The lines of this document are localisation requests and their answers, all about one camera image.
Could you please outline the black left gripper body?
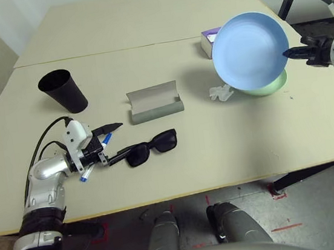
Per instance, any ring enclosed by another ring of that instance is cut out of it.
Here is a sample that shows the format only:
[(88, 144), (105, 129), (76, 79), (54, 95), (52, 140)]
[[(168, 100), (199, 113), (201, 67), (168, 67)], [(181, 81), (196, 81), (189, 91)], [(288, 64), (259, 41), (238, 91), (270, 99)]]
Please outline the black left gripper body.
[(104, 145), (96, 136), (93, 136), (86, 148), (78, 153), (79, 160), (84, 168), (95, 164), (101, 164), (102, 166), (107, 166), (108, 164), (104, 154)]

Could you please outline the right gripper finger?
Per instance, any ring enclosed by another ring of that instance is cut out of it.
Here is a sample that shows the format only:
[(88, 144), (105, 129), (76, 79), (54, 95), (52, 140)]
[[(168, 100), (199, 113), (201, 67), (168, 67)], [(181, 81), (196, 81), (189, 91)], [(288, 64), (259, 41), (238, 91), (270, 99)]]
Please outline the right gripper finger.
[(309, 57), (308, 47), (290, 48), (283, 52), (283, 56), (289, 59), (302, 59)]

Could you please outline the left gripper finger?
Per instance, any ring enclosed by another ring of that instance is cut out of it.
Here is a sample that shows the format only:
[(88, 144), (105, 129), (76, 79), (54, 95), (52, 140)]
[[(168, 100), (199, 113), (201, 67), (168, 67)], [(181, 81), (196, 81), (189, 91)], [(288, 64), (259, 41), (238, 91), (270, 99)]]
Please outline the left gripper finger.
[(104, 159), (101, 160), (101, 165), (106, 166), (112, 166), (115, 165), (115, 163), (120, 162), (121, 160), (125, 160), (128, 157), (128, 154), (134, 149), (134, 146), (128, 146), (116, 153), (113, 157), (108, 157), (106, 155), (103, 155)]
[(112, 133), (113, 131), (117, 130), (119, 127), (121, 127), (122, 123), (112, 123), (107, 125), (102, 125), (101, 127), (98, 127), (96, 129), (93, 129), (91, 132), (93, 136), (103, 136), (107, 135), (108, 133)]

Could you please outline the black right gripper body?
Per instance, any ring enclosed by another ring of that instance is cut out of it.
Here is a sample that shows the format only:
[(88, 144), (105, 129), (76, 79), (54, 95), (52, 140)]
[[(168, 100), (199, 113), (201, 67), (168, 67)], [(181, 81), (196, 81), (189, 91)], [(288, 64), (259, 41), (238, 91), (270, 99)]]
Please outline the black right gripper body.
[(332, 38), (327, 36), (303, 36), (301, 42), (310, 49), (310, 55), (306, 64), (314, 67), (327, 67), (331, 65), (330, 49)]

